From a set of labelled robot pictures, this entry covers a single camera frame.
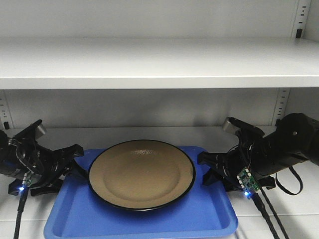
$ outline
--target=wire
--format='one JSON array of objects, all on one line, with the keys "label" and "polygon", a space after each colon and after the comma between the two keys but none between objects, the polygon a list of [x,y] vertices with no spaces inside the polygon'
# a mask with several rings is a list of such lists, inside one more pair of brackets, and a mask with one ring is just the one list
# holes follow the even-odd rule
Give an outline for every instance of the wire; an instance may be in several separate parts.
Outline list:
[{"label": "wire", "polygon": [[19,206],[18,206],[18,213],[16,216],[16,221],[15,221],[15,230],[14,230],[14,236],[13,239],[18,239],[19,238],[19,232],[20,232],[20,224],[21,224],[21,217],[22,213],[24,210],[25,202],[28,197],[29,193],[29,188],[25,187],[24,190],[21,192],[20,200],[19,200]]},{"label": "wire", "polygon": [[283,234],[284,234],[284,236],[285,236],[285,239],[289,239],[289,236],[288,236],[288,234],[287,234],[287,232],[286,232],[286,230],[285,230],[283,224],[281,223],[281,221],[280,221],[280,219],[279,219],[279,217],[278,217],[278,215],[277,215],[277,213],[276,213],[276,211],[275,211],[273,205],[271,204],[269,198],[267,197],[267,195],[266,195],[266,193],[265,193],[265,191],[264,191],[264,189],[263,189],[262,187],[260,187],[260,191],[261,191],[261,193],[263,194],[263,196],[264,196],[264,198],[265,198],[265,200],[266,200],[266,202],[267,202],[267,204],[268,204],[270,210],[273,212],[273,214],[274,214],[274,216],[275,216],[275,218],[276,218],[276,221],[277,221],[277,223],[278,223],[278,225],[279,225],[281,231],[283,232]]},{"label": "wire", "polygon": [[227,153],[229,153],[230,151],[232,151],[232,150],[235,149],[236,147],[238,147],[238,144],[235,145],[235,146],[233,146],[233,147],[231,147],[231,148],[227,151]]},{"label": "wire", "polygon": [[268,227],[269,227],[271,233],[273,234],[274,239],[279,239],[279,236],[274,228],[274,225],[272,224],[270,217],[265,209],[265,204],[263,203],[263,201],[259,197],[258,193],[254,193],[251,198],[253,199],[253,201],[256,205],[256,208],[260,211],[261,215],[266,220]]}]

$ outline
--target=shelf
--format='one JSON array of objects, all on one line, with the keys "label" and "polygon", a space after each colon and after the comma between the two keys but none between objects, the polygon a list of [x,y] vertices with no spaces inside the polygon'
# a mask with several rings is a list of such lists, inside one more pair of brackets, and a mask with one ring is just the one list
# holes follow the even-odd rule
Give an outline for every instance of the shelf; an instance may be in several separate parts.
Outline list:
[{"label": "shelf", "polygon": [[[271,133],[274,127],[261,127]],[[6,133],[12,136],[20,129],[10,129]],[[157,139],[175,145],[195,145],[211,152],[226,152],[237,138],[225,133],[221,127],[136,127],[136,128],[55,128],[48,129],[47,134],[38,141],[41,145],[57,149],[74,143],[85,149],[107,148],[116,143],[138,139]],[[281,218],[291,239],[319,237],[319,175],[317,166],[310,162],[299,163],[295,167],[304,182],[304,190],[297,196],[290,196],[279,188],[266,190],[266,193]],[[280,182],[295,191],[298,182],[288,169],[278,174]],[[12,238],[18,197],[7,194],[7,185],[12,178],[0,175],[0,239]],[[225,239],[272,238],[266,222],[251,200],[239,192],[228,193],[233,208],[238,216],[239,227],[235,234]],[[21,239],[43,239],[43,227],[49,216],[56,195],[47,194],[29,197],[22,215]]]},{"label": "shelf", "polygon": [[1,89],[319,87],[319,43],[290,38],[0,38]]}]

